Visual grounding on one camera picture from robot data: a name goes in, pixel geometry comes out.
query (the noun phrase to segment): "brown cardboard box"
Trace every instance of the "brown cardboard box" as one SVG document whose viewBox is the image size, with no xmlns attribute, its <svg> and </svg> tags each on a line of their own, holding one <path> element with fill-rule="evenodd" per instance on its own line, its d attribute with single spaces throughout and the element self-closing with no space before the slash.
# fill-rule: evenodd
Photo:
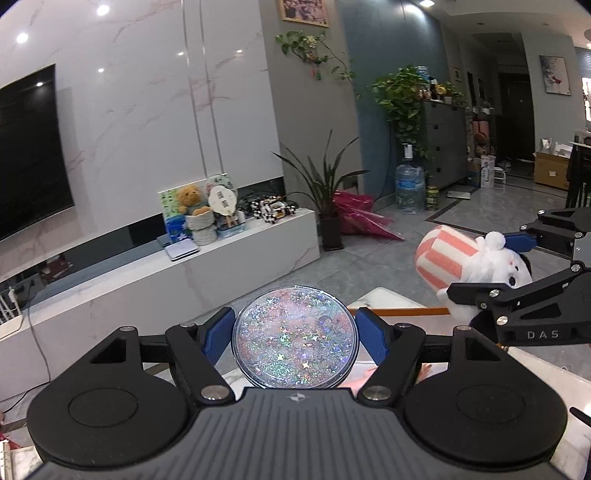
<svg viewBox="0 0 591 480">
<path fill-rule="evenodd" d="M 568 158 L 538 152 L 535 154 L 534 181 L 557 189 L 568 190 L 569 182 L 566 180 L 568 167 Z"/>
</svg>

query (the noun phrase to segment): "television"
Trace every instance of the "television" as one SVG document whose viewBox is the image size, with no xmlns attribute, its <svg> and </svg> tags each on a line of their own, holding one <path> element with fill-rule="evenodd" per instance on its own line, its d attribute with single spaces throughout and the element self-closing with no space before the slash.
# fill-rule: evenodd
<svg viewBox="0 0 591 480">
<path fill-rule="evenodd" d="M 0 240 L 74 205 L 55 73 L 50 65 L 0 88 Z"/>
</svg>

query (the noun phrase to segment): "round glitter container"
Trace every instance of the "round glitter container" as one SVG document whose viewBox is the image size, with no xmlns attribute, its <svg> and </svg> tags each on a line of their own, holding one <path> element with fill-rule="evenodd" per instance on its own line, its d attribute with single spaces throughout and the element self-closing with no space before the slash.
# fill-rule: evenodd
<svg viewBox="0 0 591 480">
<path fill-rule="evenodd" d="M 310 287 L 271 290 L 238 315 L 232 352 L 262 388 L 331 388 L 351 371 L 359 350 L 355 321 L 333 296 Z"/>
</svg>

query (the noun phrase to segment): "transparent round lid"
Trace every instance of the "transparent round lid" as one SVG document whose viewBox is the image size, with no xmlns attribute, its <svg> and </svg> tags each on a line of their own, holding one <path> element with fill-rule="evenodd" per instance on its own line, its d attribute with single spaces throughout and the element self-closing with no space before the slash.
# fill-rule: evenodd
<svg viewBox="0 0 591 480">
<path fill-rule="evenodd" d="M 359 349 L 355 321 L 333 296 L 311 287 L 282 287 L 238 315 L 232 352 L 253 385 L 330 388 L 349 374 Z"/>
</svg>

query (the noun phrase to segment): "recessed spotlight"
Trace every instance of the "recessed spotlight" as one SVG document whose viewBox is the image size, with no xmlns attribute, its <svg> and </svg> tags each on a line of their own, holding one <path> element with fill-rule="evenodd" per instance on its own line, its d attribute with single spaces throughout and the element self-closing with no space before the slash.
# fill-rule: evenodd
<svg viewBox="0 0 591 480">
<path fill-rule="evenodd" d="M 101 5 L 99 8 L 96 9 L 96 14 L 99 17 L 102 17 L 103 15 L 106 15 L 107 13 L 109 13 L 109 5 Z"/>
</svg>

